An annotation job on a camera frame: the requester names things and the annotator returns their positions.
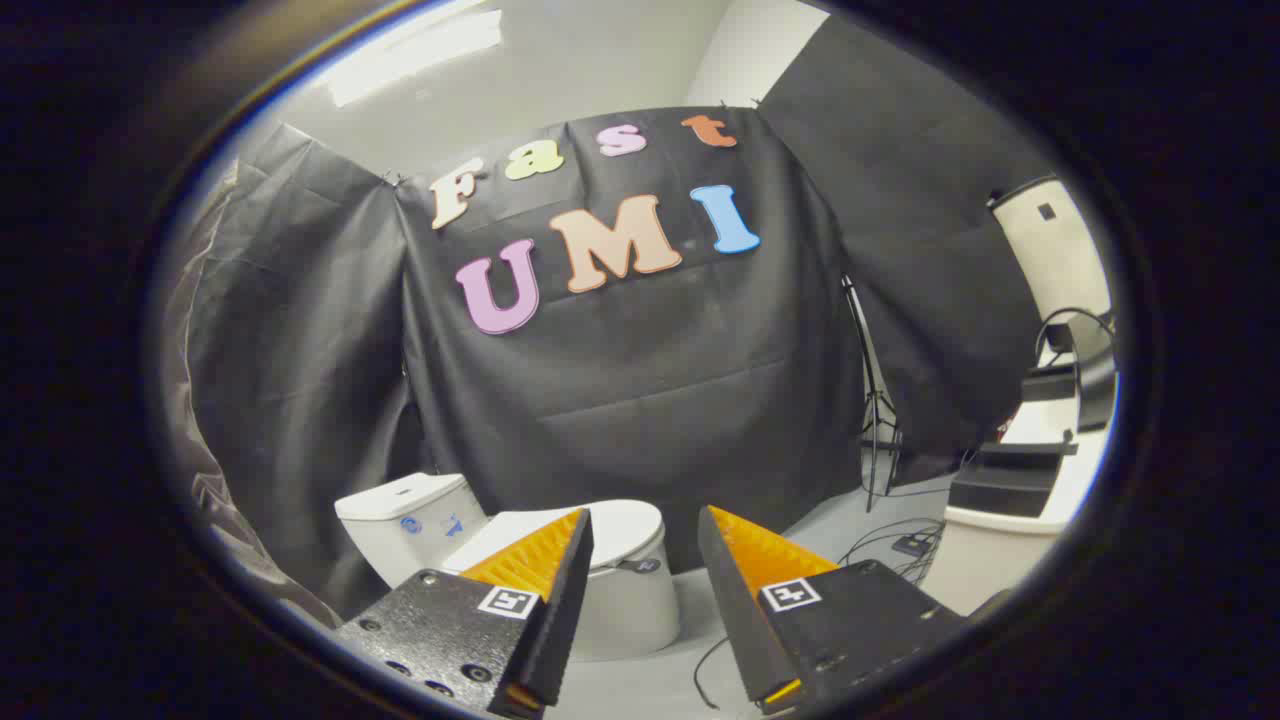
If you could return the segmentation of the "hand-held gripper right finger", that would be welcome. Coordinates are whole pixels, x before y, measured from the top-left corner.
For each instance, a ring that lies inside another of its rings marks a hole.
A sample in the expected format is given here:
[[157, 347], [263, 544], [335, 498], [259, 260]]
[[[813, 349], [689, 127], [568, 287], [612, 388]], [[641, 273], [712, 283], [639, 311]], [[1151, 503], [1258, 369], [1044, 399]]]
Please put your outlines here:
[[840, 566], [717, 506], [698, 542], [750, 702], [812, 710], [916, 664], [966, 619], [876, 560]]

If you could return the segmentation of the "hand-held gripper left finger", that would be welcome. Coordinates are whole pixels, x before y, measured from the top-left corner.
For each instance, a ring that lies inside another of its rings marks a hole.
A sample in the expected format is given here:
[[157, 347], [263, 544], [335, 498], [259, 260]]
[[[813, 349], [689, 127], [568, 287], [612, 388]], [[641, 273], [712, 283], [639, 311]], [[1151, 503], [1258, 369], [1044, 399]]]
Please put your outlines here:
[[591, 514], [571, 510], [462, 571], [412, 571], [337, 641], [472, 716], [540, 719], [561, 696], [593, 550]]

